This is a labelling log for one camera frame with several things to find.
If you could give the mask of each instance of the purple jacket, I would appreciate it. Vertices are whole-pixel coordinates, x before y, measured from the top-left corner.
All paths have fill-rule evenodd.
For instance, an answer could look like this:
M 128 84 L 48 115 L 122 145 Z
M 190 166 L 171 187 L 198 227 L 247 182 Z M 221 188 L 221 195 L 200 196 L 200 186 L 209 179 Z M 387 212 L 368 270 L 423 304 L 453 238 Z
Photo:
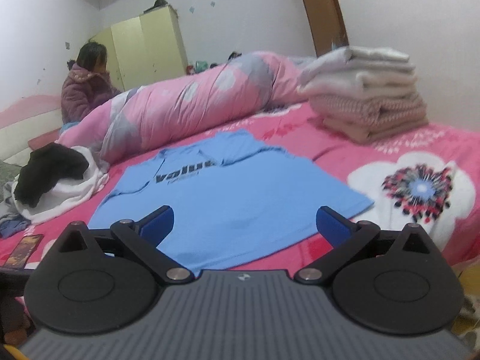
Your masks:
M 112 86 L 109 73 L 92 73 L 74 64 L 61 90 L 63 123 L 79 122 L 93 109 L 120 93 Z

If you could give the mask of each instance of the child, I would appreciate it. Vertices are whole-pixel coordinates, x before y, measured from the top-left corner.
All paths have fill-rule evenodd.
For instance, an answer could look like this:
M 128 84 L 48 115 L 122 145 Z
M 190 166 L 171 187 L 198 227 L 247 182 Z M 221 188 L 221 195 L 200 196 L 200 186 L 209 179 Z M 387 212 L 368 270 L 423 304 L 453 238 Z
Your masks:
M 80 122 L 93 109 L 120 93 L 112 86 L 107 72 L 107 48 L 97 42 L 85 44 L 63 83 L 63 123 L 71 125 Z

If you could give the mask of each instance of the green pillow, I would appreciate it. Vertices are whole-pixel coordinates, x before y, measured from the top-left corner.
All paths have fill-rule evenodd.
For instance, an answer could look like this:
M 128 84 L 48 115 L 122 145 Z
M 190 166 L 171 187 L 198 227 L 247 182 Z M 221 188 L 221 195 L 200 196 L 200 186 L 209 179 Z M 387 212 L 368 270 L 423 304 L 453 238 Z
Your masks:
M 13 181 L 15 177 L 20 173 L 20 169 L 21 168 L 18 165 L 11 165 L 0 160 L 0 191 L 2 191 L 2 197 L 3 185 L 7 181 Z

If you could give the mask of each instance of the folded white garment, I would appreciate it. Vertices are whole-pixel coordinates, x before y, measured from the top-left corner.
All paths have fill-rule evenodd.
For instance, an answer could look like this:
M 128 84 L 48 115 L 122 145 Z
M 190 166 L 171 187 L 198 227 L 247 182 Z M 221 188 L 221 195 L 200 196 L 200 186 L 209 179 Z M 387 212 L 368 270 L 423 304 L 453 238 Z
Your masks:
M 318 57 L 304 67 L 298 77 L 298 83 L 305 85 L 319 73 L 348 71 L 351 69 L 409 73 L 415 70 L 415 66 L 410 64 L 408 60 L 409 56 L 407 54 L 393 49 L 340 47 Z
M 37 225 L 56 218 L 87 201 L 94 193 L 102 190 L 109 180 L 109 175 L 98 168 L 90 150 L 81 146 L 74 146 L 72 149 L 81 153 L 88 161 L 88 168 L 83 173 L 83 180 L 61 178 L 49 192 L 41 196 L 35 208 L 22 204 L 14 198 L 18 178 L 14 181 L 11 188 L 13 202 L 18 212 L 24 218 L 29 219 L 32 224 Z
M 347 70 L 320 73 L 297 91 L 305 97 L 338 95 L 355 100 L 402 97 L 416 92 L 414 74 L 395 71 Z

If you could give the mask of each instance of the blue t-shirt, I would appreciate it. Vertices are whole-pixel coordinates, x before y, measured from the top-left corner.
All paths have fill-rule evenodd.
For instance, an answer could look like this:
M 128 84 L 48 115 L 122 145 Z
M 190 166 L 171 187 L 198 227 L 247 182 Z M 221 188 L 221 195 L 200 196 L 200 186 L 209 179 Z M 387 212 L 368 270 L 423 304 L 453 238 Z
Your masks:
M 162 150 L 127 168 L 89 227 L 137 221 L 169 205 L 174 226 L 157 248 L 197 275 L 248 263 L 315 234 L 320 206 L 351 218 L 371 204 L 309 159 L 240 130 Z

